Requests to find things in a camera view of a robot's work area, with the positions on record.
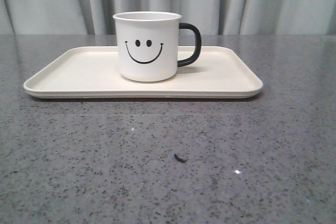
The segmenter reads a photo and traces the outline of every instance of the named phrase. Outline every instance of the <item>cream tray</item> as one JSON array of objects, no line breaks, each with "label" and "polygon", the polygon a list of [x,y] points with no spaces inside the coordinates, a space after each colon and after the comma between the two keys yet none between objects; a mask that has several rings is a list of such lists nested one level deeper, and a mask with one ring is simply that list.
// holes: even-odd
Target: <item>cream tray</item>
[{"label": "cream tray", "polygon": [[[187,58],[194,47],[179,47]],[[262,81],[230,49],[202,47],[199,59],[160,82],[130,81],[118,72],[117,47],[78,47],[65,52],[24,83],[43,99],[69,98],[248,98]]]}]

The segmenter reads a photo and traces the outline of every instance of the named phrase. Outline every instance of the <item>curtain fold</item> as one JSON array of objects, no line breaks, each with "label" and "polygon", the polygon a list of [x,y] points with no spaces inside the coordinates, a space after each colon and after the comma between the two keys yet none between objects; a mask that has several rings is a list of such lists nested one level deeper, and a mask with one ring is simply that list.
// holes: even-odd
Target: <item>curtain fold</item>
[{"label": "curtain fold", "polygon": [[175,12],[202,34],[334,34],[336,0],[0,0],[0,34],[114,34],[114,13]]}]

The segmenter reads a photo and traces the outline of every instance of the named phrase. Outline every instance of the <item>countertop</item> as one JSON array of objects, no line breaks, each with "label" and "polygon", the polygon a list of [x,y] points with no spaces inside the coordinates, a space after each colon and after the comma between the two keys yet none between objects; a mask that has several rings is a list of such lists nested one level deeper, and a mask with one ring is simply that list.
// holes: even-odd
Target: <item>countertop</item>
[{"label": "countertop", "polygon": [[336,223],[336,36],[202,38],[261,93],[36,99],[30,76],[115,36],[1,35],[0,222]]}]

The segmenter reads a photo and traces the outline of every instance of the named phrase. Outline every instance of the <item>mug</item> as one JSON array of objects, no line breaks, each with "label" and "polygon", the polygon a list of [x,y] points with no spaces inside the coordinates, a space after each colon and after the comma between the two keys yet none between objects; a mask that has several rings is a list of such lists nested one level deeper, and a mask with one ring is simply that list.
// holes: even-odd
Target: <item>mug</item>
[{"label": "mug", "polygon": [[[178,67],[190,65],[201,53],[201,33],[189,23],[179,23],[180,14],[127,12],[113,16],[117,30],[119,70],[127,79],[141,82],[166,80]],[[195,35],[194,53],[177,60],[179,29]]]}]

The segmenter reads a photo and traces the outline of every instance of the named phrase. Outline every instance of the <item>smiley face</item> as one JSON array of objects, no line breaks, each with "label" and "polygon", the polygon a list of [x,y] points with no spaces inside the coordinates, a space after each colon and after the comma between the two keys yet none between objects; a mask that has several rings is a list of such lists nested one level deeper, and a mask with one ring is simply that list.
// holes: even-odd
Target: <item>smiley face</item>
[{"label": "smiley face", "polygon": [[[163,43],[160,43],[161,44],[161,47],[160,47],[160,51],[159,53],[152,59],[152,60],[149,60],[149,61],[139,61],[139,60],[136,60],[130,53],[129,49],[128,49],[128,45],[127,45],[127,41],[125,41],[125,44],[126,44],[126,49],[127,49],[127,52],[128,52],[128,55],[131,57],[132,60],[134,60],[136,63],[139,63],[139,64],[149,64],[149,63],[152,63],[153,61],[155,61],[161,54],[162,52],[162,47],[163,47]],[[135,45],[137,47],[140,47],[141,46],[141,42],[137,39],[135,41]],[[150,39],[148,39],[146,41],[146,45],[147,47],[151,47],[152,46],[152,41]]]}]

